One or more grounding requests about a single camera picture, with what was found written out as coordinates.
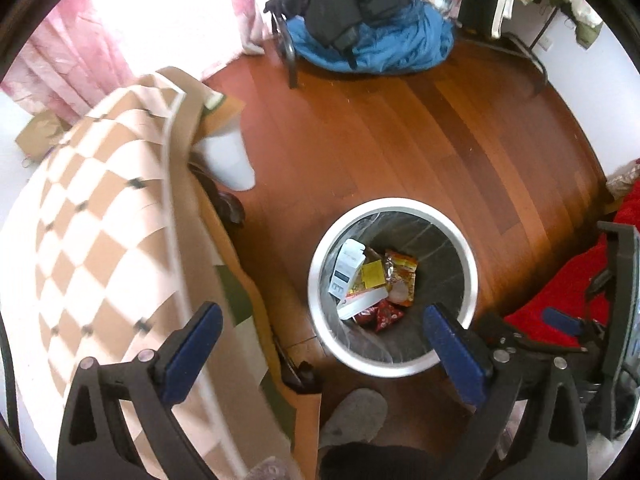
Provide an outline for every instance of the silver rim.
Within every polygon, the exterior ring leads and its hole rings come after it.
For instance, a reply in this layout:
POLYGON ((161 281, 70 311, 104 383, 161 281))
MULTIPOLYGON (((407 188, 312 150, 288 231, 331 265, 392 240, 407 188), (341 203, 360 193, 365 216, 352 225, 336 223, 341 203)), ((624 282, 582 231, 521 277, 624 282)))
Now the silver rim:
POLYGON ((445 215, 431 206, 409 200, 408 198, 380 198, 364 203, 345 213, 329 228, 320 240, 318 248, 311 260, 308 280, 308 300, 311 317, 316 327, 316 333, 334 356, 348 367, 363 374, 375 377, 394 378, 414 375, 431 368, 440 362, 438 355, 433 350, 413 361, 402 364, 386 364, 361 357, 343 346, 329 329, 326 318, 322 314, 320 303, 320 274, 324 267, 324 260, 331 247, 340 238, 340 235, 350 225, 371 214, 385 211, 400 211, 424 218, 433 223, 447 237, 450 238, 458 257, 462 263, 465 277, 465 292, 462 299, 462 307, 458 315, 458 321, 464 328, 468 328, 476 310, 478 300, 478 268, 471 247, 462 232, 445 215))

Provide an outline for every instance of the yellow sticky note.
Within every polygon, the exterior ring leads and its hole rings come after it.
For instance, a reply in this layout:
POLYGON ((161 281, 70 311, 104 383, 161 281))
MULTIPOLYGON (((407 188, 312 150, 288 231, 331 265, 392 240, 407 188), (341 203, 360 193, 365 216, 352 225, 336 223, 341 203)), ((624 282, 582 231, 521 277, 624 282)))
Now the yellow sticky note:
POLYGON ((385 270, 382 268, 381 260, 362 266, 362 281, 365 288, 375 288, 385 284, 385 270))

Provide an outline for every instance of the bolt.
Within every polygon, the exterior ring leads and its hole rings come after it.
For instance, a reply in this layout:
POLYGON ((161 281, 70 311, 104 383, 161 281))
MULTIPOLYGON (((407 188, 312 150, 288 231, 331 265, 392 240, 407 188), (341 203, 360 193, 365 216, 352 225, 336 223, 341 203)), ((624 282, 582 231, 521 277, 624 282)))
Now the bolt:
POLYGON ((556 368, 564 370, 566 368, 566 360, 562 357, 556 357, 554 358, 554 365, 556 368))
POLYGON ((156 353, 151 348, 145 348, 138 353, 138 361, 146 363, 151 361, 151 359, 154 358, 154 355, 156 355, 156 353))
POLYGON ((499 363, 508 363, 509 359, 511 359, 511 357, 509 356, 509 352, 502 349, 494 351, 494 360, 498 361, 499 363))
POLYGON ((80 367, 82 368, 82 370, 88 370, 94 365, 94 363, 95 359, 93 357, 85 357, 80 361, 80 367))

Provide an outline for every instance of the black cable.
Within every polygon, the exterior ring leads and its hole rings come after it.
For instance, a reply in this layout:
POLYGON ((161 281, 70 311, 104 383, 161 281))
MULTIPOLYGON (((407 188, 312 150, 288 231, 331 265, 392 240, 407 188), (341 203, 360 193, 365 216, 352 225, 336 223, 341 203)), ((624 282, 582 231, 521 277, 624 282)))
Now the black cable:
POLYGON ((11 347, 9 346, 9 338, 6 335, 2 314, 0 314, 0 353, 2 354, 2 367, 4 368, 7 425, 18 446, 22 447, 20 423, 18 422, 18 395, 15 389, 14 361, 11 358, 11 347))

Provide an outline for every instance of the trash can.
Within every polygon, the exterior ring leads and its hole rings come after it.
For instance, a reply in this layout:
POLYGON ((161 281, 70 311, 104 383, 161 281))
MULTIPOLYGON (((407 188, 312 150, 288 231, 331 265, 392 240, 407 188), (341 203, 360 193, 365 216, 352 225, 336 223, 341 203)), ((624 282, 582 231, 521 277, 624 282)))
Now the trash can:
POLYGON ((406 198, 381 198, 345 213, 320 241, 309 270, 308 302, 318 337, 337 359, 370 376, 405 377, 437 364, 422 330, 425 307, 439 302, 468 328, 477 298, 478 269, 462 232, 433 207, 406 198), (328 292, 348 238, 379 253, 392 249, 418 260, 413 306, 379 333, 341 321, 337 300, 328 292))

